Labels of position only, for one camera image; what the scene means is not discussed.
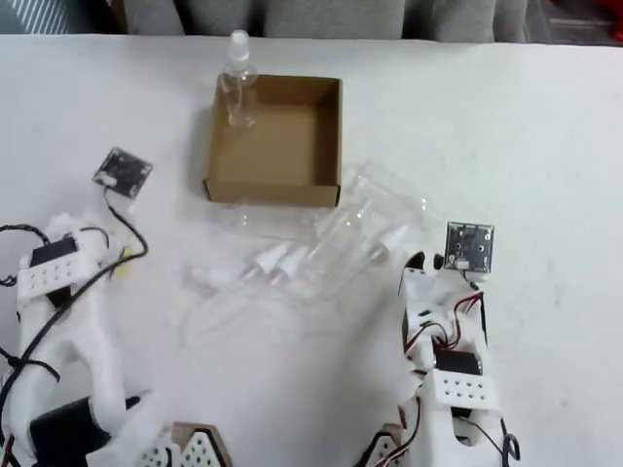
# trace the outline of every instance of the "cardboard box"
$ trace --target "cardboard box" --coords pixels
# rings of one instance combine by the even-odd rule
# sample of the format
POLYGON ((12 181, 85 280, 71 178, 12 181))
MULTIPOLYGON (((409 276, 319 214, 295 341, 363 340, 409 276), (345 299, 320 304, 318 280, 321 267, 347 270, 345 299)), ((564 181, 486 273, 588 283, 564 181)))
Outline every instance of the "cardboard box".
POLYGON ((342 172, 342 81, 261 75, 252 128, 229 125, 217 90, 203 179, 219 202, 333 207, 342 172))

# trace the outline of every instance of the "black wire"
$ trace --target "black wire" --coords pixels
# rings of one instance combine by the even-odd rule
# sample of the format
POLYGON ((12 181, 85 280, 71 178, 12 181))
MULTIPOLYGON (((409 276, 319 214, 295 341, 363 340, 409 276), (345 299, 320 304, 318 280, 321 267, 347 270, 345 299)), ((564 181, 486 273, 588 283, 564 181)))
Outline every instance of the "black wire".
POLYGON ((485 312, 485 296, 480 299, 480 326, 485 335, 485 344, 489 346, 489 337, 487 336, 487 313, 485 312))
MULTIPOLYGON (((8 231, 20 231, 20 232, 31 232, 36 234, 41 241, 43 241, 44 245, 50 244, 50 239, 47 235, 41 232, 34 226, 29 226, 28 224, 7 224, 5 226, 0 227, 0 232, 8 232, 8 231)), ((0 279, 0 285, 3 287, 15 287, 18 283, 18 277, 16 275, 7 275, 4 279, 0 279)))
POLYGON ((475 428, 477 428, 478 431, 480 431, 483 435, 485 435, 485 438, 487 438, 489 440, 489 442, 492 445, 494 445, 495 449, 497 449, 497 452, 499 452, 499 455, 504 455, 503 452, 502 452, 501 447, 497 445, 497 443, 494 441, 494 439, 491 436, 489 436, 489 433, 487 433, 482 426, 480 426, 475 421, 471 421, 469 418, 465 418, 464 416, 460 416, 458 419, 461 420, 461 421, 464 421, 465 423, 470 424, 471 426, 473 426, 475 428))
POLYGON ((465 269, 462 269, 462 270, 460 271, 460 275, 461 275, 461 277, 462 277, 463 279, 465 279, 465 282, 467 282, 467 284, 469 284, 469 287, 471 287, 471 288, 472 288, 472 290, 475 290, 475 291, 479 291, 479 290, 480 290, 480 288, 478 287, 478 285, 476 284, 476 282, 472 282, 471 280, 469 280, 469 279, 467 278, 467 273, 465 272, 465 269))
MULTIPOLYGON (((44 327, 41 328, 41 330, 37 333, 32 342, 23 352, 23 355, 21 355, 21 358, 19 359, 19 363, 16 365, 13 372, 9 375, 6 383, 2 386, 2 389, 0 390, 0 420, 2 419, 2 412, 4 411, 4 406, 7 403, 11 388, 15 384, 18 377, 21 375, 24 367, 27 365, 26 362, 33 354, 37 346, 41 343, 43 338, 52 329, 53 325, 56 324, 58 320, 67 313, 69 308, 71 308, 78 301, 78 299, 80 299, 100 278, 104 277, 111 270, 114 270, 119 266, 124 265, 125 263, 129 263, 130 261, 142 258, 149 253, 149 245, 147 244, 147 241, 145 240, 143 235, 141 235, 141 233, 129 221, 127 221, 124 216, 117 212, 117 210, 113 206, 111 206, 108 197, 106 196, 107 191, 108 188, 105 188, 104 200, 106 201, 106 206, 108 207, 108 210, 119 222, 126 226, 136 236, 141 246, 143 247, 143 251, 141 251, 140 253, 135 253, 133 255, 125 256, 124 258, 121 258, 115 263, 112 263, 107 267, 100 269, 91 279, 89 279, 80 289, 78 289, 74 295, 72 295, 64 304, 56 309, 55 314, 53 314, 48 322, 44 325, 44 327)), ((5 441, 6 439, 4 433, 2 433, 2 430, 0 429, 0 444, 4 445, 5 441)), ((14 456, 11 457, 10 462, 12 466, 19 467, 19 463, 14 456)))
POLYGON ((31 232, 41 238, 44 245, 50 244, 50 239, 47 235, 41 232, 34 226, 29 226, 28 224, 7 224, 6 226, 0 227, 0 232, 4 231, 22 231, 22 232, 31 232))
MULTIPOLYGON (((21 360, 20 358, 17 358, 15 355, 11 355, 9 352, 7 352, 2 347, 0 347, 0 355, 2 355, 4 358, 7 359, 7 363, 9 364, 11 368, 15 368, 19 364, 19 361, 21 360)), ((40 360, 26 360, 26 365, 36 365, 38 367, 41 367, 47 370, 56 379, 56 382, 60 381, 60 374, 58 373, 58 371, 55 370, 51 365, 47 364, 46 362, 42 362, 40 360)))
POLYGON ((504 419, 500 421, 501 427, 502 427, 502 434, 503 434, 502 448, 500 448, 497 445, 497 443, 492 439, 492 437, 489 436, 489 433, 487 433, 478 423, 473 422, 470 419, 465 418, 464 416, 460 416, 458 419, 477 428, 478 431, 480 431, 483 435, 485 435, 485 437, 489 440, 489 442, 492 445, 494 445, 497 452, 499 452, 499 455, 501 455, 502 467, 510 467, 511 458, 515 460, 521 460, 522 455, 519 449, 519 441, 517 441, 517 438, 515 437, 515 435, 511 435, 510 433, 506 431, 506 424, 504 423, 504 419))
POLYGON ((6 278, 0 279, 0 285, 3 287, 14 287, 18 283, 18 277, 16 275, 7 275, 6 278))
POLYGON ((89 226, 89 227, 82 227, 80 229, 80 232, 91 232, 91 231, 102 233, 104 237, 106 238, 106 249, 110 248, 110 236, 108 235, 108 232, 102 229, 101 227, 89 226))
POLYGON ((444 339, 443 339, 443 344, 444 345, 448 345, 448 341, 450 340, 448 338, 448 331, 446 331, 446 328, 444 328, 441 324, 435 322, 435 321, 426 321, 425 323, 422 323, 421 326, 426 329, 426 328, 431 328, 433 326, 437 326, 439 329, 441 329, 441 332, 444 335, 444 339))

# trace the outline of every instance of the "robotic arm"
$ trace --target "robotic arm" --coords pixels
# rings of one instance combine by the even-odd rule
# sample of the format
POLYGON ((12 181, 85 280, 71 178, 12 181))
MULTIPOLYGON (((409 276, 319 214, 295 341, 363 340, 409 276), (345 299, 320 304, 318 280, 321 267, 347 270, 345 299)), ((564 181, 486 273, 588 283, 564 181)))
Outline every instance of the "robotic arm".
POLYGON ((417 387, 401 424, 385 425, 357 467, 507 467, 520 459, 502 418, 478 285, 492 241, 491 226, 451 223, 446 255, 435 259, 440 270, 425 273, 423 253, 403 269, 403 348, 417 387))

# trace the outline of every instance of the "square circuit board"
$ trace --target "square circuit board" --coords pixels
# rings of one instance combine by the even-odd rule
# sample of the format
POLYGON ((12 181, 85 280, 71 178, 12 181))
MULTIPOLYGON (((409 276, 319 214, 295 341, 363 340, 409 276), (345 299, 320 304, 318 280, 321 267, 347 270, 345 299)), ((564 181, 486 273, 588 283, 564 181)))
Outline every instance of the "square circuit board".
POLYGON ((491 272, 494 226, 449 222, 444 269, 491 272))
POLYGON ((136 199, 153 168, 143 159, 113 148, 93 176, 93 182, 123 197, 136 199))

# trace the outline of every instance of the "white table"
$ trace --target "white table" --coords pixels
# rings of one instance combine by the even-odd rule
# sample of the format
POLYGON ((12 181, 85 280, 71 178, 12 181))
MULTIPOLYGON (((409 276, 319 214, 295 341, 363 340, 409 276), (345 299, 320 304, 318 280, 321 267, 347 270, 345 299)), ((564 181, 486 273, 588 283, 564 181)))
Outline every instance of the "white table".
MULTIPOLYGON (((344 80, 345 163, 376 160, 449 218, 496 225, 490 338, 524 464, 619 465, 623 51, 252 48, 264 72, 344 80)), ((190 37, 0 38, 0 221, 79 214, 113 145, 153 161, 136 209, 153 253, 111 309, 129 385, 160 387, 177 418, 216 424, 238 466, 349 466, 410 388, 399 311, 351 309, 361 314, 319 336, 257 305, 201 352, 180 349, 170 326, 192 303, 180 269, 210 254, 196 154, 225 49, 190 37)), ((34 241, 6 234, 0 245, 4 274, 34 241)), ((0 304, 0 342, 13 349, 14 291, 0 290, 0 304)))

